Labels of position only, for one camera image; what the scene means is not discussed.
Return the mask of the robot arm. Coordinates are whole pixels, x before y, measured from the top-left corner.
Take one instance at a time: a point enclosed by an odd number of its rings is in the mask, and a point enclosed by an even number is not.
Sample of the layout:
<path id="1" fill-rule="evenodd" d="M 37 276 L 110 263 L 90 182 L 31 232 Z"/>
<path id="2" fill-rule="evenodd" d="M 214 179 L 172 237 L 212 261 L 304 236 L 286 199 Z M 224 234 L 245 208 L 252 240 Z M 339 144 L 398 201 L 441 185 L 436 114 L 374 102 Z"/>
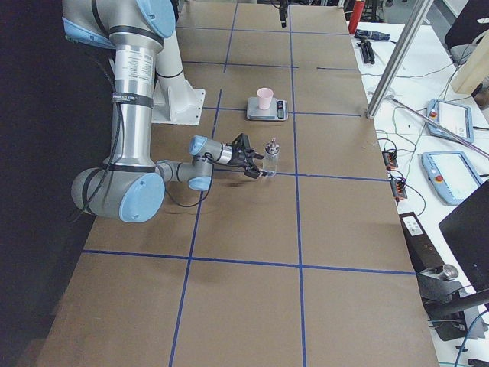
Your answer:
<path id="1" fill-rule="evenodd" d="M 63 25 L 74 43 L 115 52 L 112 84 L 112 143 L 100 167 L 73 181 L 73 202 L 84 213 L 146 222 L 160 209 L 166 183 L 183 182 L 207 191 L 216 165 L 241 168 L 251 178 L 263 171 L 247 135 L 221 143 L 197 135 L 192 160 L 152 161 L 155 123 L 199 122 L 205 91 L 186 80 L 176 37 L 175 1 L 65 1 Z"/>

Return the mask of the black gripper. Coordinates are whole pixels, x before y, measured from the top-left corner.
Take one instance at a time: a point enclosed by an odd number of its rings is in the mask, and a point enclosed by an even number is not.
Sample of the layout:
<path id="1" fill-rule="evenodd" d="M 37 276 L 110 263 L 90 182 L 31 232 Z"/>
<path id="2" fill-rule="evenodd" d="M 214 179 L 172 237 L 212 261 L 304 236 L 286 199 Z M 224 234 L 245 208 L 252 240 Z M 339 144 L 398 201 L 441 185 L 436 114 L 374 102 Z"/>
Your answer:
<path id="1" fill-rule="evenodd" d="M 254 165 L 254 159 L 262 160 L 263 155 L 258 154 L 251 146 L 249 137 L 241 133 L 231 143 L 232 157 L 228 162 L 233 167 L 244 168 L 244 175 L 253 179 L 266 177 L 267 172 Z"/>

